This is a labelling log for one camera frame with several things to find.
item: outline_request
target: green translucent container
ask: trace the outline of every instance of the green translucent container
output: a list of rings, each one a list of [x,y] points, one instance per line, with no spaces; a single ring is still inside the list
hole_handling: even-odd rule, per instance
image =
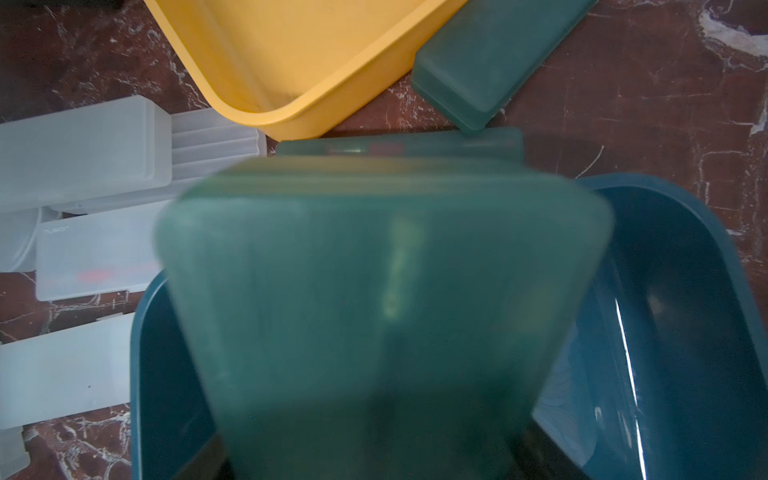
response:
[[[514,127],[486,128],[473,137],[460,131],[335,137],[282,141],[278,155],[364,155],[380,157],[497,157],[525,162],[523,133]]]
[[[476,134],[596,2],[469,0],[416,52],[413,88]]]
[[[171,204],[157,249],[241,478],[501,478],[610,207],[487,158],[272,157]]]

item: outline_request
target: dark blue plastic bowl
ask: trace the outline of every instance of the dark blue plastic bowl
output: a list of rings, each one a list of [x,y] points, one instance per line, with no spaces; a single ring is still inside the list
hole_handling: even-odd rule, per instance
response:
[[[595,480],[762,478],[768,339],[727,232],[656,177],[580,182],[616,232],[534,418]],[[134,480],[170,478],[214,433],[163,274],[134,318],[131,408]]]

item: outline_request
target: yellow plastic basin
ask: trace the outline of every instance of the yellow plastic basin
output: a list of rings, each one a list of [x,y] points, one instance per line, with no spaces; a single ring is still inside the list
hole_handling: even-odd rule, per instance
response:
[[[208,103],[319,137],[413,66],[466,0],[145,0]]]

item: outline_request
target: brown marble surface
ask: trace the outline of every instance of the brown marble surface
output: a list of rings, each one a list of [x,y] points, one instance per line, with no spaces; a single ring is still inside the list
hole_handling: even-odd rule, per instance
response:
[[[528,163],[569,177],[641,172],[720,217],[768,313],[768,3],[601,0],[493,120],[525,133]],[[170,113],[206,107],[140,0],[119,11],[0,8],[0,121],[141,94]],[[331,135],[450,124],[408,76]],[[141,295],[35,300],[34,274],[0,274],[0,340],[128,313]],[[28,478],[130,477],[130,410],[27,425]]]

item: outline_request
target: plastic container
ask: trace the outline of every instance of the plastic container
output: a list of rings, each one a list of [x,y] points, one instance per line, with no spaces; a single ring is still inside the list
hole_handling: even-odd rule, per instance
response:
[[[131,477],[170,480],[215,432],[160,273],[131,330]]]
[[[416,54],[414,90],[476,134],[596,0],[470,0]]]
[[[668,406],[682,408],[679,417],[672,416],[669,420],[667,415],[666,425],[661,424],[659,418],[639,416],[640,422],[651,425],[651,431],[664,429],[664,436],[671,437],[672,443],[679,439],[684,441],[682,450],[670,445],[667,439],[661,439],[657,445],[644,442],[644,454],[671,446],[679,462],[669,472],[662,472],[657,464],[649,463],[650,456],[644,457],[646,477],[651,478],[653,472],[658,478],[673,478],[682,471],[692,473],[689,478],[749,478],[750,473],[753,473],[751,478],[765,478],[758,469],[760,459],[755,456],[755,451],[765,438],[760,429],[764,425],[765,412],[768,412],[764,404],[764,389],[768,384],[765,376],[768,371],[766,334],[739,257],[724,227],[700,201],[655,177],[611,174],[582,180],[584,186],[603,193],[617,211],[616,240],[623,245],[619,251],[623,251],[622,256],[627,255],[627,260],[633,260],[624,263],[629,268],[622,275],[625,278],[628,273],[634,276],[638,292],[644,287],[659,285],[648,282],[654,278],[666,278],[661,285],[673,287],[671,296],[668,295],[664,303],[655,303],[656,306],[674,306],[668,312],[675,315],[667,316],[668,321],[661,321],[662,316],[627,316],[628,310],[620,310],[633,371],[642,371],[646,374],[645,379],[648,379],[647,370],[643,369],[642,363],[653,361],[654,351],[657,351],[654,344],[662,344],[661,333],[667,337],[663,341],[663,351],[668,361],[657,372],[672,382],[665,385],[666,391],[654,392],[646,389],[647,382],[641,383],[644,378],[635,376],[638,403],[654,396],[669,399],[673,393],[674,402],[669,401]],[[633,255],[635,246],[638,251]],[[670,247],[673,249],[665,253],[664,250]],[[691,258],[694,268],[687,273],[692,265],[685,259]],[[605,260],[604,266],[609,266],[609,261]],[[642,267],[644,264],[654,267],[646,270]],[[642,274],[644,270],[652,274],[646,276]],[[665,270],[668,273],[658,274]],[[586,468],[594,480],[642,478],[639,452],[636,447],[633,450],[627,445],[637,444],[637,430],[631,421],[637,409],[631,381],[625,373],[624,339],[615,315],[615,299],[620,295],[620,290],[613,290],[616,286],[606,270],[602,270],[601,277],[593,282],[589,300],[582,303],[577,323],[566,338],[560,358],[553,366],[533,412],[537,422],[571,460]],[[594,309],[598,293],[607,304],[605,310]],[[142,318],[144,327],[139,327]],[[693,318],[701,321],[689,321]],[[188,356],[183,355],[185,350],[179,353],[184,340],[167,298],[164,276],[159,276],[147,289],[135,322],[137,326],[131,343],[134,419],[131,438],[134,439],[137,466],[134,480],[167,480],[170,475],[153,476],[147,465],[157,464],[161,468],[166,458],[172,465],[183,465],[213,435],[214,426],[203,407],[204,398],[194,375],[194,366]],[[155,326],[152,333],[144,329],[150,324]],[[643,324],[653,324],[657,331],[645,344],[643,342],[648,338],[643,335]],[[581,339],[584,334],[595,331],[598,336],[590,334]],[[603,336],[603,344],[585,342],[586,339],[600,339],[601,331],[603,335],[611,332],[612,340],[609,342]],[[617,355],[605,358],[606,353]],[[152,368],[137,369],[135,365],[145,356],[147,359],[142,365]],[[592,369],[602,359],[605,364],[597,363],[598,368]],[[185,365],[186,370],[163,370],[165,366],[177,364]],[[674,376],[668,375],[667,371],[674,372]],[[137,373],[141,374],[141,388],[137,386],[140,378]],[[169,382],[176,379],[184,379],[180,387],[167,388]],[[732,391],[746,391],[748,395],[734,396],[730,394]],[[612,411],[607,409],[606,401],[601,400],[609,398],[620,401]],[[172,416],[177,409],[185,409],[185,416]],[[622,409],[625,422],[618,420]],[[188,422],[192,425],[191,431],[199,429],[194,430],[195,435],[181,435]],[[645,427],[645,423],[640,422],[638,426]],[[623,425],[632,428],[628,437]],[[621,437],[615,435],[617,432],[621,432]],[[187,443],[186,450],[176,450],[178,438],[193,444]],[[704,469],[710,466],[713,470],[705,472]]]
[[[24,448],[22,428],[0,430],[0,480],[20,472],[29,465],[29,454]]]
[[[170,115],[128,97],[0,125],[0,212],[170,182]]]
[[[239,475],[500,478],[611,225],[500,159],[268,157],[171,204],[157,251]]]
[[[402,77],[465,0],[147,0],[208,103],[282,140],[319,137]]]
[[[38,227],[38,300],[143,291],[161,270],[152,231],[167,204],[121,208]]]
[[[459,131],[371,137],[283,141],[278,155],[373,155],[379,157],[497,157],[525,162],[523,133],[514,127],[486,128],[475,137]]]
[[[266,136],[256,128],[245,127],[219,115],[213,108],[170,116],[171,176],[165,187],[139,190],[109,197],[91,198],[51,205],[69,214],[96,214],[107,210],[171,200],[195,185],[248,157],[266,156]]]
[[[617,226],[534,418],[600,478],[768,478],[768,339],[736,249],[668,182],[581,183]]]
[[[133,316],[0,346],[0,429],[128,402]]]
[[[0,214],[0,272],[35,269],[35,232],[40,223],[61,218],[47,207]]]

